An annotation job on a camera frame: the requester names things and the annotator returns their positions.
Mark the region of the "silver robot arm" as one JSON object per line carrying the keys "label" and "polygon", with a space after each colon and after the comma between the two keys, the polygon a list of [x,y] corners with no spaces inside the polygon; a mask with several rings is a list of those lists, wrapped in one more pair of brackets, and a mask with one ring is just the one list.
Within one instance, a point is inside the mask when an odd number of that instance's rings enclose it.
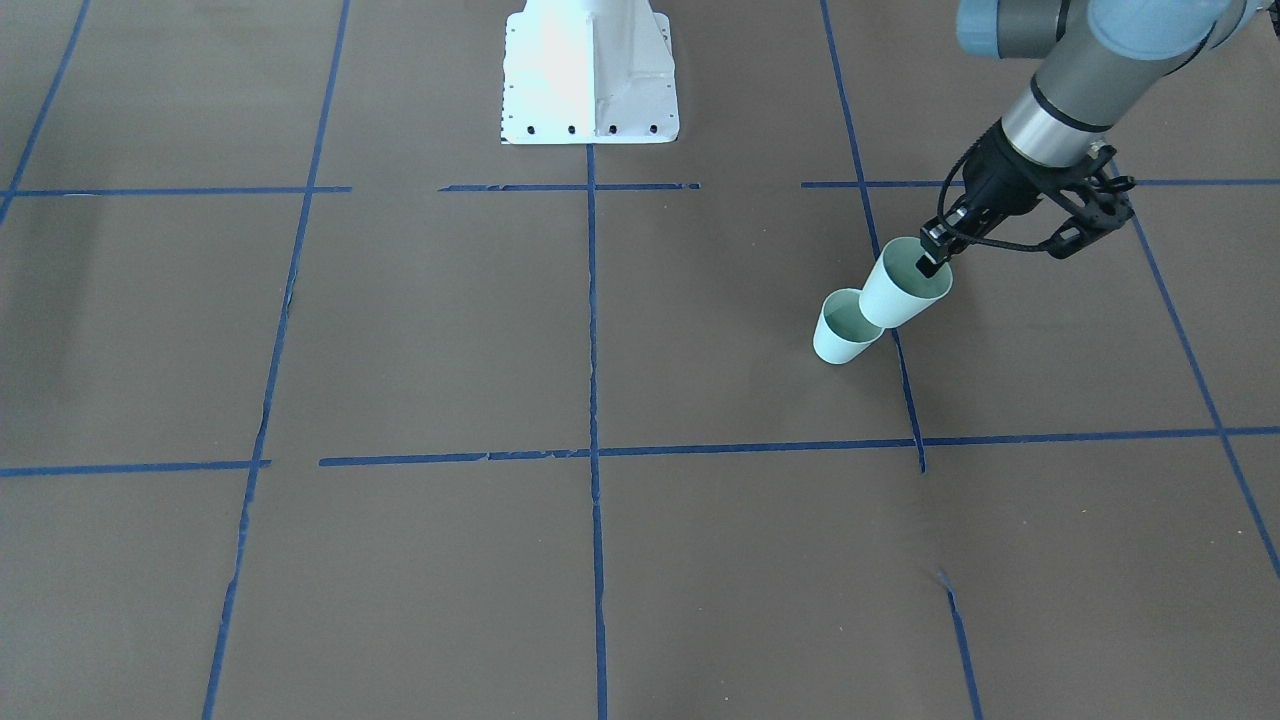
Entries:
{"label": "silver robot arm", "polygon": [[1234,38],[1262,1],[964,1],[975,56],[1030,58],[1027,88],[957,160],[963,193],[937,199],[916,269],[970,246],[1065,259],[1124,227],[1134,179],[1111,176],[1107,133],[1164,77]]}

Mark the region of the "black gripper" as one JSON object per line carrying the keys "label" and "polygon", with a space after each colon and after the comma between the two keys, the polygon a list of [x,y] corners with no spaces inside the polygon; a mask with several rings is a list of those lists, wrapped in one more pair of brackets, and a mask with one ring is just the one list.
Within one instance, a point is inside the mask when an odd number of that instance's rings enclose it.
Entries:
{"label": "black gripper", "polygon": [[[963,251],[966,241],[963,225],[997,225],[1010,217],[1036,209],[1050,191],[1051,179],[1061,170],[1025,158],[995,122],[961,156],[957,169],[963,196],[945,214],[931,218],[920,228],[925,251]],[[928,252],[915,260],[916,272],[934,278],[941,263]]]}

